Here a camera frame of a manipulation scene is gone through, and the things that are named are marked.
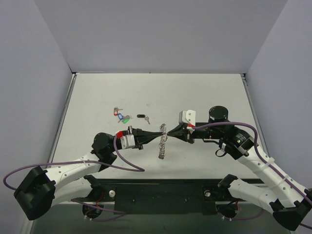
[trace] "white wall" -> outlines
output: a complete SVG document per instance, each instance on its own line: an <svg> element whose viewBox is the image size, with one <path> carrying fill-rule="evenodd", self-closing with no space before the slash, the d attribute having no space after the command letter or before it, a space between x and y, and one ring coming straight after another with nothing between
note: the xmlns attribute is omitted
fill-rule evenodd
<svg viewBox="0 0 312 234"><path fill-rule="evenodd" d="M74 72L245 73L287 0L35 0Z"/></svg>
<svg viewBox="0 0 312 234"><path fill-rule="evenodd" d="M289 0L247 73L270 156L308 188L312 188L311 12L311 0ZM312 225L312 214L304 223Z"/></svg>
<svg viewBox="0 0 312 234"><path fill-rule="evenodd" d="M46 162L71 80L71 71L33 0L0 7L0 178ZM12 176L18 186L27 172ZM24 213L0 183L0 228L20 232Z"/></svg>

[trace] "metal spring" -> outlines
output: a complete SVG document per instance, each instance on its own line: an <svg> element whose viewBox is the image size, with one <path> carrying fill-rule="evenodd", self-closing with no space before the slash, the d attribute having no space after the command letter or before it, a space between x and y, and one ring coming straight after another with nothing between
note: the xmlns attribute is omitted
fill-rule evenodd
<svg viewBox="0 0 312 234"><path fill-rule="evenodd" d="M168 135L167 135L167 128L166 128L166 124L162 124L160 127L159 127L159 131L163 133L163 135L160 137L160 143L159 143L159 156L158 158L160 159L164 159L165 157L165 142L168 138Z"/></svg>

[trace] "screw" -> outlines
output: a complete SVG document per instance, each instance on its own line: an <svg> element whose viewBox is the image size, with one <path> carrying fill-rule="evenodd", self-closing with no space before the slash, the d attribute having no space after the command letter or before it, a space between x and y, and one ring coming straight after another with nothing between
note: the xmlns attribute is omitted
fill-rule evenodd
<svg viewBox="0 0 312 234"><path fill-rule="evenodd" d="M111 190L111 191L109 191L108 194L109 194L110 197L115 197L116 192L114 190Z"/></svg>
<svg viewBox="0 0 312 234"><path fill-rule="evenodd" d="M211 193L209 190L205 190L204 195L205 195L205 197L210 197Z"/></svg>

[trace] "white table surface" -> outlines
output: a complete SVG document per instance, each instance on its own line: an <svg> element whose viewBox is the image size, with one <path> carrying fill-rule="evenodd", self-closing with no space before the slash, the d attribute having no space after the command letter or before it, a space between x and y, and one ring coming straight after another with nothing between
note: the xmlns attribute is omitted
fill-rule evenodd
<svg viewBox="0 0 312 234"><path fill-rule="evenodd" d="M225 106L229 120L255 126L240 74L78 74L64 125L55 151L54 162L71 161L91 151L94 136L114 135L129 125L157 132L161 124L171 130L178 125L182 110L195 110L196 121L208 121L209 109ZM133 119L118 122L114 107ZM149 125L137 114L150 117ZM127 172L108 168L94 174L97 178L257 178L248 168L229 155L215 156L217 145L195 140L195 144L169 137L166 157L158 159L159 138L144 150L121 150L121 154L146 171ZM129 167L117 158L114 165Z"/></svg>

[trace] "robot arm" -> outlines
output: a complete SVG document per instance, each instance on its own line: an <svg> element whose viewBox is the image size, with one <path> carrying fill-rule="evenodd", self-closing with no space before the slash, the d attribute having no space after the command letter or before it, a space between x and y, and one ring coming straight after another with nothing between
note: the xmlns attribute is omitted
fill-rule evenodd
<svg viewBox="0 0 312 234"><path fill-rule="evenodd" d="M147 132L141 129L132 129L118 132L117 149L143 149L161 132ZM94 189L90 178L86 175L100 172L112 165L117 158L114 155L114 137L110 134L99 133L94 138L93 150L77 159L79 164L61 165L43 170L33 168L14 192L14 197L24 210L29 220L44 215L51 206L69 201L76 197L86 197Z"/></svg>
<svg viewBox="0 0 312 234"><path fill-rule="evenodd" d="M312 191L290 178L259 145L255 148L254 138L246 131L235 127L235 125L247 125L229 122L225 107L213 107L209 114L207 124L196 123L195 113L191 111L181 112L179 125L171 130L168 136L189 143L194 143L196 138L218 139L219 150L228 153L233 159L248 167L268 188L263 189L247 184L234 175L225 177L218 186L228 189L235 198L262 207L272 213L283 227L294 231L312 208L304 198L311 200Z"/></svg>

